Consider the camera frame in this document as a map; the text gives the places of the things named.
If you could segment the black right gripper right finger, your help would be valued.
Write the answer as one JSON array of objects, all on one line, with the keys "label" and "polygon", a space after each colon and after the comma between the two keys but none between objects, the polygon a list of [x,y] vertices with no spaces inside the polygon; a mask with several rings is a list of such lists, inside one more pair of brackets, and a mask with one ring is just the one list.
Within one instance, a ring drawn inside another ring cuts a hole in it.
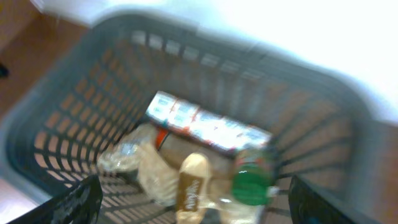
[{"label": "black right gripper right finger", "polygon": [[288,200],[293,224],[356,223],[296,175],[290,183]]}]

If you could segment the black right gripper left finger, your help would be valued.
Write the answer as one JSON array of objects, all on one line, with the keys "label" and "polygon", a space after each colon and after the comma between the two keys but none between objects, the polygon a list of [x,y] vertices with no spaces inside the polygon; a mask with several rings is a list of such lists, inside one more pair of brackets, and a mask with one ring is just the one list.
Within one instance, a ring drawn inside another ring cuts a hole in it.
[{"label": "black right gripper left finger", "polygon": [[96,224],[103,192],[97,175],[91,175],[10,224]]}]

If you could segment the green lidded small jar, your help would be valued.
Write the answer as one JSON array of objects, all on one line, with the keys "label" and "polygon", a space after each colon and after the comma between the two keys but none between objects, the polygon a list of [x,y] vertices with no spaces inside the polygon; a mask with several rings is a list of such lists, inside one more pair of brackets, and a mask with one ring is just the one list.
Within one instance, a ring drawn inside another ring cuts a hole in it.
[{"label": "green lidded small jar", "polygon": [[268,189],[275,181],[274,167],[272,154],[266,149],[243,149],[234,160],[231,195],[245,205],[269,204]]}]

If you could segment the cream plastic bag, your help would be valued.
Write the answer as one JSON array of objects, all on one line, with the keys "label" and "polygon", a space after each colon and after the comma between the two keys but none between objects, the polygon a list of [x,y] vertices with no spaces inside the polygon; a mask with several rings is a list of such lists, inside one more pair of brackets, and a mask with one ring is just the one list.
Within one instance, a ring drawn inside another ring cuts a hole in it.
[{"label": "cream plastic bag", "polygon": [[137,181],[144,192],[163,206],[175,205],[178,170],[169,166],[155,148],[158,130],[146,123],[124,136],[97,160],[97,167],[106,172],[136,171]]}]

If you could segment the brown white snack bag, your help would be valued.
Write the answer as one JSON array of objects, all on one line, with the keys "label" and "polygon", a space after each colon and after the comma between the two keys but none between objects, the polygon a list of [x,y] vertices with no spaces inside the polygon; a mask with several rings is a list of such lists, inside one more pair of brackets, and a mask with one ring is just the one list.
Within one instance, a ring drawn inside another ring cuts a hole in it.
[{"label": "brown white snack bag", "polygon": [[190,154],[179,171],[177,223],[256,224],[263,206],[238,202],[229,193],[231,182],[213,177],[208,158]]}]

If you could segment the multicolour tissue pocket pack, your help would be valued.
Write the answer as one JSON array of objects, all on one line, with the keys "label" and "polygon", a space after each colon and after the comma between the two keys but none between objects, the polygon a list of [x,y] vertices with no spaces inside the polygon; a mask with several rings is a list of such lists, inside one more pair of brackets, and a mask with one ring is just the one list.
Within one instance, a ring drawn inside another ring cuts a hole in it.
[{"label": "multicolour tissue pocket pack", "polygon": [[164,128],[215,147],[229,156],[247,147],[263,148],[272,137],[268,131],[211,113],[163,91],[155,94],[146,115]]}]

